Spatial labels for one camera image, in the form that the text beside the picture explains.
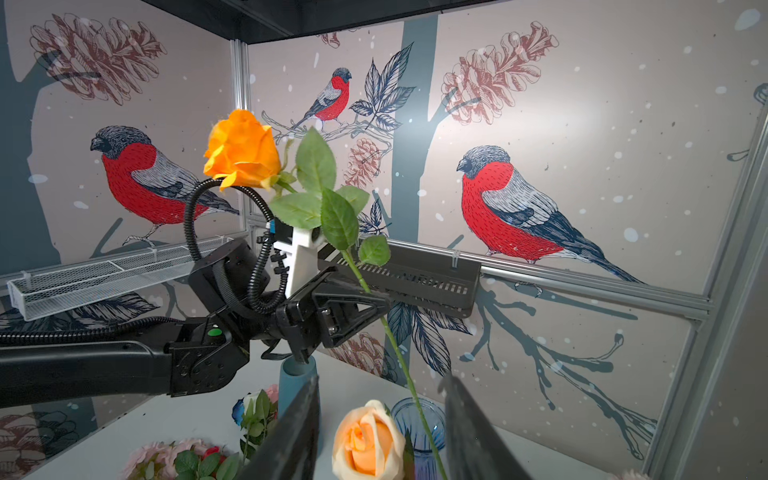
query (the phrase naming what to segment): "blue glass vase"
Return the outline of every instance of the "blue glass vase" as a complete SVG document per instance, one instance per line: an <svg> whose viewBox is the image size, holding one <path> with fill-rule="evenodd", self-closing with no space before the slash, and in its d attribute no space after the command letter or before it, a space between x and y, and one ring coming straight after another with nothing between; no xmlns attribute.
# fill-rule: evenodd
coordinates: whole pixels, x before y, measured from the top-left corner
<svg viewBox="0 0 768 480"><path fill-rule="evenodd" d="M432 438L439 452L445 447L445 413L427 399L419 399L419 403L422 405L424 417L432 430ZM392 409L392 417L395 419L397 429L403 435L406 434L406 430L410 432L416 480L438 480L440 474L437 470L437 462L413 398L397 402Z"/></svg>
<svg viewBox="0 0 768 480"><path fill-rule="evenodd" d="M314 357L310 357L310 362L307 364L298 363L293 356L283 360L280 364L280 385L277 393L277 418L288 411L288 405L291 404L293 399L298 395L299 390L310 379L317 376L317 364ZM317 437L317 454L323 450L323 436Z"/></svg>

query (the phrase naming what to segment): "red breast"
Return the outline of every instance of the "red breast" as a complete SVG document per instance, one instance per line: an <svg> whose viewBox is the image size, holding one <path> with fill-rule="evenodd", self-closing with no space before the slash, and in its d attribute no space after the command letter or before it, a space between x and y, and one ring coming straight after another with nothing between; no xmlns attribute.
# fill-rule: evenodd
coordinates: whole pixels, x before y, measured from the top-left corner
<svg viewBox="0 0 768 480"><path fill-rule="evenodd" d="M349 83L345 82L341 77L331 78L331 85L336 90L341 90L341 95L334 101L330 107L317 112L315 115L322 121L333 120L341 115L341 112L346 108L346 104L349 102Z"/></svg>
<svg viewBox="0 0 768 480"><path fill-rule="evenodd" d="M132 171L151 168L156 159L155 148L145 144L128 145L117 160L101 155L109 190L120 205L156 225L181 223L184 221L184 202L154 194L131 177ZM205 210L207 207L197 205L195 218Z"/></svg>
<svg viewBox="0 0 768 480"><path fill-rule="evenodd" d="M514 171L511 164L494 162L483 167L474 179L464 176L462 213L467 226L489 250L510 257L536 261L562 251L563 248L556 243L534 237L504 222L483 201L483 192L502 190Z"/></svg>

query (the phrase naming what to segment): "green stem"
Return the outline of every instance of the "green stem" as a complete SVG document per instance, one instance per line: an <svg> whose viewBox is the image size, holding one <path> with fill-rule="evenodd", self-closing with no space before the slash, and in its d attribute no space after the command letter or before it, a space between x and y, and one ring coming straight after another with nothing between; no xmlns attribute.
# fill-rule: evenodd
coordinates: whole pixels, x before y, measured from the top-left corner
<svg viewBox="0 0 768 480"><path fill-rule="evenodd" d="M360 270L358 270L357 265L355 265L355 260L352 258L352 254L349 253L349 249L342 250L341 252L342 257L344 257L344 260L349 264L349 268L352 269L352 272L355 274L355 277L360 282L360 286L362 286L362 289L366 291L366 293L371 293L371 288L368 286L368 283L364 278L362 278L362 274L360 273ZM413 397L413 400L416 403L416 409L419 411L419 417L422 419L422 425L424 426L424 431L427 434L427 439L429 439L429 445L432 447L432 453L435 454L435 461L437 462L437 468L440 471L440 475L442 476L443 480L448 480L448 476L445 474L445 467L442 466L442 459L440 459L440 452L437 449L437 445L435 445L435 439L432 437L432 430L429 428L429 424L427 423L427 418L424 416L424 412L422 410L422 403L419 401L419 394L416 393L416 387L413 385L413 380L411 379L411 373L408 371L408 364L406 363L406 360L402 358L402 354L400 353L400 349L397 345L397 340L395 340L395 335L392 333L392 330L389 328L389 322L387 322L386 316L382 317L382 325L384 325L384 333L386 334L386 337L389 339L389 342L392 344L392 347L395 350L395 355L397 356L397 361L400 362L400 366L402 368L402 372L406 375L406 382L408 383L408 390L411 391L411 396Z"/></svg>
<svg viewBox="0 0 768 480"><path fill-rule="evenodd" d="M277 184L280 185L282 188L285 188L286 190L288 190L292 194L298 194L299 193L299 192L296 191L295 188L291 187L290 184L288 184L287 182L284 182L282 180L278 180Z"/></svg>

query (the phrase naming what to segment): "bullfinch illustration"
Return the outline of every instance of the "bullfinch illustration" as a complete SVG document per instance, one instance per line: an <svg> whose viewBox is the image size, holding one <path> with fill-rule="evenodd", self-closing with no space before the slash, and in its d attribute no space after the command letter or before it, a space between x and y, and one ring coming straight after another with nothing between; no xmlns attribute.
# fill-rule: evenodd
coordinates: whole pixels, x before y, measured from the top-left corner
<svg viewBox="0 0 768 480"><path fill-rule="evenodd" d="M349 80L352 74L344 67L333 71L333 76L328 85L317 95L315 103L304 114L293 128L298 127L311 117L319 118L321 121L337 120L339 114L344 111L349 102Z"/></svg>
<svg viewBox="0 0 768 480"><path fill-rule="evenodd" d="M488 255L503 253L529 263L544 257L575 258L642 283L606 260L603 250L584 238L550 197L525 181L502 148L472 148L456 171L464 172L464 220L488 246Z"/></svg>
<svg viewBox="0 0 768 480"><path fill-rule="evenodd" d="M168 160L143 131L133 127L104 127L91 140L91 150L102 152L101 161L114 199L152 223L149 233L143 237L131 235L123 245L139 240L154 247L149 240L151 234L163 225L184 221L184 205L199 180ZM213 212L240 213L208 190L200 196L194 217Z"/></svg>

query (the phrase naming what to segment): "white mesh shelf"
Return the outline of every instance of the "white mesh shelf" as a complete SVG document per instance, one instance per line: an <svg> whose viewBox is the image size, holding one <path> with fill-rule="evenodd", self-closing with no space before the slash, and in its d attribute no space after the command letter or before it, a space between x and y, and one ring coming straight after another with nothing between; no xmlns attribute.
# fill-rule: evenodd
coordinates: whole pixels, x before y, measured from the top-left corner
<svg viewBox="0 0 768 480"><path fill-rule="evenodd" d="M198 242L205 257L232 240ZM194 261L186 245L139 250L108 260L60 266L8 281L11 305L27 321L71 310L189 275Z"/></svg>

